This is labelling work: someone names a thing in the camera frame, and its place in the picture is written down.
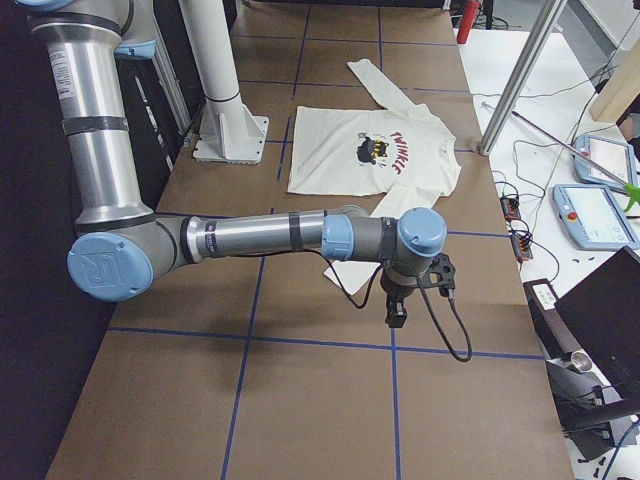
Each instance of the red fire extinguisher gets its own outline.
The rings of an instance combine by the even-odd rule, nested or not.
[[[458,30],[458,44],[464,45],[467,43],[469,37],[469,31],[473,27],[473,23],[476,21],[476,15],[480,9],[480,2],[478,0],[467,0],[467,4],[464,7],[464,13],[462,14],[462,21],[460,22],[460,28]]]

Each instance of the touchscreen display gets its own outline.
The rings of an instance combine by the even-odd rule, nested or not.
[[[566,192],[590,242],[631,241],[602,188],[567,188]]]
[[[589,156],[593,162],[606,168],[625,183],[630,183],[627,159],[628,152],[624,145],[598,140],[597,138],[590,138],[589,150],[591,151]],[[607,178],[596,169],[591,168],[590,170],[589,174],[593,178],[609,182],[611,181],[611,179]]]

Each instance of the metal rod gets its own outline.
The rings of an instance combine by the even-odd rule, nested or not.
[[[507,86],[504,92],[502,92],[496,111],[493,117],[491,117],[489,125],[487,125],[487,129],[478,145],[478,153],[480,153],[480,155],[488,155],[493,149],[507,121],[507,117],[511,110],[513,110],[513,106],[524,88],[529,74],[540,56],[540,52],[566,3],[567,0],[547,0],[547,3],[542,7],[531,29],[529,38],[522,49],[522,53],[516,62],[516,66],[513,68],[513,72],[509,77]]]
[[[542,133],[543,135],[545,135],[546,137],[550,138],[551,140],[553,140],[555,143],[557,143],[558,145],[560,145],[561,147],[564,147],[565,149],[569,150],[571,153],[573,153],[574,155],[580,157],[581,160],[583,160],[587,165],[589,165],[591,168],[594,168],[596,170],[598,170],[600,173],[602,173],[604,176],[606,176],[609,180],[611,180],[612,182],[618,183],[622,186],[625,185],[625,182],[618,178],[617,176],[615,176],[613,173],[611,173],[609,170],[607,170],[606,168],[598,165],[596,162],[594,162],[593,160],[591,160],[588,157],[585,157],[585,155],[580,151],[577,150],[575,148],[573,148],[571,145],[564,143],[563,141],[557,139],[556,137],[554,137],[553,135],[551,135],[549,132],[543,130],[542,128],[540,128],[538,125],[536,125],[535,123],[533,123],[531,120],[527,120],[525,117],[523,117],[522,115],[520,115],[518,112],[516,112],[515,110],[511,111],[511,114],[516,117],[518,120],[522,120],[524,123],[526,123],[527,125],[529,125],[531,128],[537,130],[538,132]]]
[[[153,17],[153,24],[156,31],[156,54],[153,57],[153,65],[156,67],[160,85],[167,96],[176,124],[180,129],[180,134],[184,135],[187,133],[187,128],[189,128],[189,124],[191,123],[191,117],[184,101],[182,90],[180,90],[180,86],[178,85],[178,77],[171,64],[167,46],[164,43],[160,27],[155,17]]]

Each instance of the electronic component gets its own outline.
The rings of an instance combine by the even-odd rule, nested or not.
[[[577,138],[575,147],[582,155],[606,168],[625,184],[638,185],[635,154],[633,153],[633,147],[628,143],[584,134]],[[612,190],[624,193],[622,184],[611,181],[605,175],[587,165],[587,162],[579,156],[574,155],[573,158],[576,174],[580,181],[607,185]]]
[[[531,233],[511,230],[509,238],[511,239],[513,254],[516,256],[518,263],[526,262],[533,258],[533,253],[531,253]]]
[[[583,250],[640,248],[611,190],[605,185],[556,185],[553,204],[567,233]]]
[[[520,202],[518,197],[500,197],[500,207],[502,208],[502,214],[504,215],[504,219],[506,221],[511,220],[520,220],[522,216],[520,215]]]

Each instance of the white t-shirt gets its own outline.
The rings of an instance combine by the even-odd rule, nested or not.
[[[426,105],[413,104],[369,60],[348,65],[384,110],[298,107],[288,191],[387,192],[371,215],[395,218],[410,208],[430,208],[440,196],[451,194],[460,166],[455,137],[444,123]],[[334,267],[355,293],[376,264],[336,262]]]

